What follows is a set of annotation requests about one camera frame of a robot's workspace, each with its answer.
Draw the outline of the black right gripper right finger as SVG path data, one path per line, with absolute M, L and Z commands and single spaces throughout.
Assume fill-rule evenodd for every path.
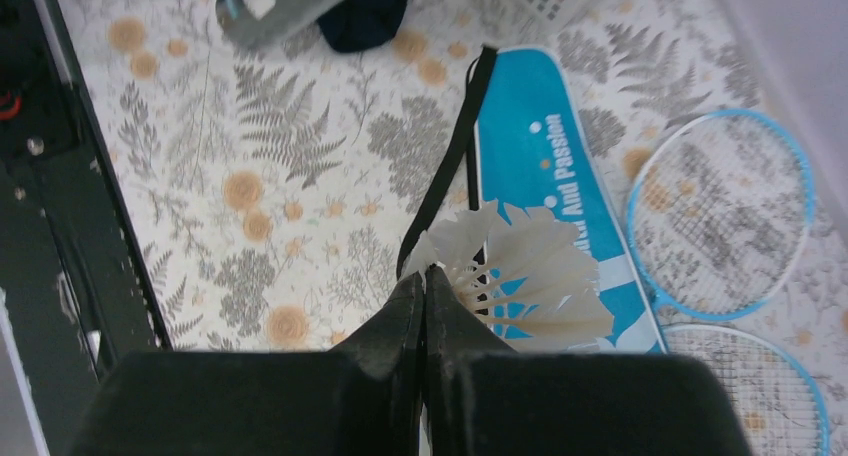
M 436 455 L 747 455 L 729 397 L 679 355 L 519 353 L 425 275 Z

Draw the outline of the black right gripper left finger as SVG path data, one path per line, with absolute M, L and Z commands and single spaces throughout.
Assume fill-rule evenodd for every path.
M 102 383 L 72 455 L 406 455 L 418 447 L 422 282 L 327 351 L 139 352 Z

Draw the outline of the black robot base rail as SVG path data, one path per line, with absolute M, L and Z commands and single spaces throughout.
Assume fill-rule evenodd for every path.
M 52 450 L 123 356 L 170 344 L 58 0 L 1 0 L 1 288 Z

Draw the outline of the white feather shuttlecock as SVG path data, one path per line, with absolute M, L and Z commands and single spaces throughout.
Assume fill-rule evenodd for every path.
M 614 323 L 578 236 L 546 207 L 490 201 L 420 231 L 400 275 L 438 266 L 458 302 L 513 349 L 567 351 L 610 336 Z

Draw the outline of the black shuttlecock tube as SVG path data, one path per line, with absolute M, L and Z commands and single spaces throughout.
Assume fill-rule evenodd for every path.
M 216 0 L 214 21 L 241 47 L 291 36 L 344 0 Z

